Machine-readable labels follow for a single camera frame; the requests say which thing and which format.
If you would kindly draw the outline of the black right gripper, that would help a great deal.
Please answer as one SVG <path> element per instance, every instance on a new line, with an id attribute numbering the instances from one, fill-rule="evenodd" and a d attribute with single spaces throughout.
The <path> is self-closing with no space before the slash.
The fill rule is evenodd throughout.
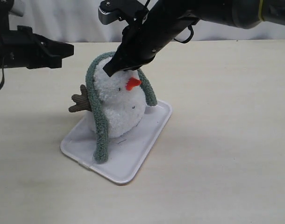
<path id="1" fill-rule="evenodd" d="M 167 13 L 149 13 L 141 29 L 122 42 L 103 70 L 111 77 L 121 70 L 138 70 L 150 63 L 155 55 L 187 27 L 185 17 L 176 18 Z"/>

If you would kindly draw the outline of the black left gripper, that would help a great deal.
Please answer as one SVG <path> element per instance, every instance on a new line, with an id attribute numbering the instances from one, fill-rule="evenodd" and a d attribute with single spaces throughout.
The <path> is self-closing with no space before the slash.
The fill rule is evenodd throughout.
<path id="1" fill-rule="evenodd" d="M 27 26 L 0 30 L 0 68 L 62 68 L 62 58 L 74 55 L 74 46 L 33 33 Z"/>

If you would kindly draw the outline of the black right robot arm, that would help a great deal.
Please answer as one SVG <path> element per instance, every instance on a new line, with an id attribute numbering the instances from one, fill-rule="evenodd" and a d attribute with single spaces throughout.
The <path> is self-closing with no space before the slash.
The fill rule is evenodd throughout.
<path id="1" fill-rule="evenodd" d="M 137 0 L 104 0 L 102 24 L 126 21 L 122 41 L 104 71 L 112 76 L 149 64 L 184 29 L 199 21 L 250 29 L 261 22 L 285 26 L 285 0 L 159 0 L 148 9 Z"/>

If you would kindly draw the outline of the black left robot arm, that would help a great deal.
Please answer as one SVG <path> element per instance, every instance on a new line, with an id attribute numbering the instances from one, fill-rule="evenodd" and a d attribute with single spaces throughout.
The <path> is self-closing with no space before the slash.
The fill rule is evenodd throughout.
<path id="1" fill-rule="evenodd" d="M 0 0 L 0 69 L 61 68 L 64 58 L 74 55 L 74 46 L 35 34 L 29 26 L 9 27 L 9 15 L 22 17 L 21 0 Z"/>

